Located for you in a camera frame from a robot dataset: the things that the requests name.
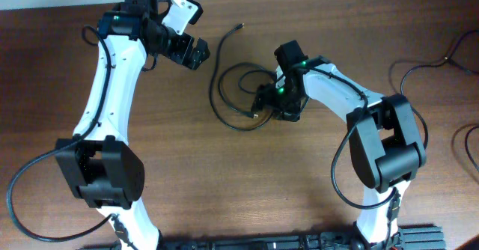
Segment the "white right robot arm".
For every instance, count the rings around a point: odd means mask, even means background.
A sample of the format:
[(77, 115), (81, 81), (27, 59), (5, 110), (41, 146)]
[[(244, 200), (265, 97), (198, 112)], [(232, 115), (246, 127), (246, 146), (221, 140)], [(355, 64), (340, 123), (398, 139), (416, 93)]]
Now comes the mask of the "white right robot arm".
[(344, 147), (350, 148), (354, 171), (364, 186), (357, 204), (352, 249), (392, 249), (400, 239), (397, 215), (409, 184), (427, 161), (426, 139), (421, 137), (415, 110), (402, 94), (389, 97), (369, 91), (342, 74), (323, 56), (309, 58), (297, 41), (280, 45), (275, 79), (257, 89), (252, 111), (269, 109), (280, 121), (297, 122), (307, 100), (316, 100), (346, 125), (347, 134), (332, 160), (338, 164)]

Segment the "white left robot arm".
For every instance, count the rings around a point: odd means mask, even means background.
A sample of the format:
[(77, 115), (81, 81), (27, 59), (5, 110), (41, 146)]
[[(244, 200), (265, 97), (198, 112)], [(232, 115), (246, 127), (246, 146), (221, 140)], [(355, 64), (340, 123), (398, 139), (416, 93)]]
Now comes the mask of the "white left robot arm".
[(123, 0), (94, 29), (98, 63), (84, 113), (72, 138), (56, 142), (57, 163), (75, 198), (106, 216), (122, 249), (159, 249), (162, 237), (141, 198), (145, 169), (128, 145), (135, 86), (148, 56), (191, 70), (209, 58), (205, 40), (186, 33), (201, 17), (194, 0)]

